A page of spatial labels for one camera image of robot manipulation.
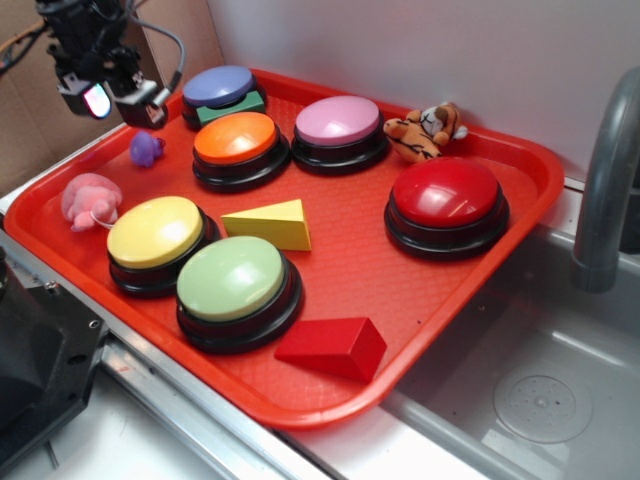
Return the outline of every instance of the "small purple toy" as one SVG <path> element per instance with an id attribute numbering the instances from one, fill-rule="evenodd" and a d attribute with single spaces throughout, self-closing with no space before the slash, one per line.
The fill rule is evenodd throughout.
<path id="1" fill-rule="evenodd" d="M 131 161 L 141 167 L 150 168 L 156 158 L 164 153 L 166 142 L 162 138 L 154 138 L 147 132 L 138 132 L 129 144 Z"/>

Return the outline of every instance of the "yellow button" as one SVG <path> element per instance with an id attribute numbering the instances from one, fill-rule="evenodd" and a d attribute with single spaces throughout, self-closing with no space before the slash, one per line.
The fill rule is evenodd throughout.
<path id="1" fill-rule="evenodd" d="M 158 267 L 186 252 L 200 236 L 202 226 L 200 211 L 191 200 L 155 198 L 118 219 L 107 237 L 107 249 L 123 267 Z"/>

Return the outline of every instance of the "blue button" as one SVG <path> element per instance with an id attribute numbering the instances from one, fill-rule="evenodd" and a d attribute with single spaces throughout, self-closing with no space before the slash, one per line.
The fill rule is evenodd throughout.
<path id="1" fill-rule="evenodd" d="M 184 86 L 183 95 L 194 107 L 215 108 L 241 99 L 255 86 L 246 67 L 223 65 L 199 73 Z"/>

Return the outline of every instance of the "red tray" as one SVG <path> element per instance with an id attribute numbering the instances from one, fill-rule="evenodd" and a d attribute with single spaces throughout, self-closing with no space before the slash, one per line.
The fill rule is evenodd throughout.
<path id="1" fill-rule="evenodd" d="M 268 93 L 267 113 L 293 138 L 298 112 L 337 90 L 272 73 L 254 72 Z M 385 118 L 408 109 L 378 103 Z M 9 235 L 73 281 L 101 305 L 257 421 L 281 429 L 319 427 L 379 403 L 456 313 L 536 225 L 563 188 L 555 155 L 534 143 L 472 125 L 447 155 L 480 157 L 502 184 L 511 206 L 509 228 L 486 254 L 470 260 L 430 262 L 409 257 L 387 239 L 383 211 L 396 177 L 408 164 L 395 152 L 356 175 L 320 177 L 294 164 L 274 182 L 241 194 L 216 194 L 192 170 L 195 133 L 170 102 L 173 120 L 156 136 L 167 142 L 153 168 L 136 167 L 126 127 L 82 152 L 31 186 L 5 218 Z M 115 181 L 124 213 L 145 200 L 180 195 L 193 200 L 223 229 L 220 216 L 301 198 L 312 252 L 285 252 L 302 274 L 307 297 L 301 319 L 368 316 L 388 348 L 374 379 L 363 384 L 296 367 L 274 358 L 277 341 L 257 351 L 215 356 L 192 348 L 175 318 L 173 297 L 132 299 L 108 272 L 107 231 L 74 233 L 61 215 L 62 191 L 76 175 L 95 172 Z"/>

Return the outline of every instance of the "pink plush toy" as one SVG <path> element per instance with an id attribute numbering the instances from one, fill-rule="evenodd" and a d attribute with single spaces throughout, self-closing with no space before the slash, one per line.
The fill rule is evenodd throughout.
<path id="1" fill-rule="evenodd" d="M 116 209 L 122 203 L 120 188 L 102 175 L 83 173 L 69 182 L 62 194 L 62 215 L 73 222 L 71 230 L 82 232 L 92 228 L 96 220 L 113 224 Z"/>

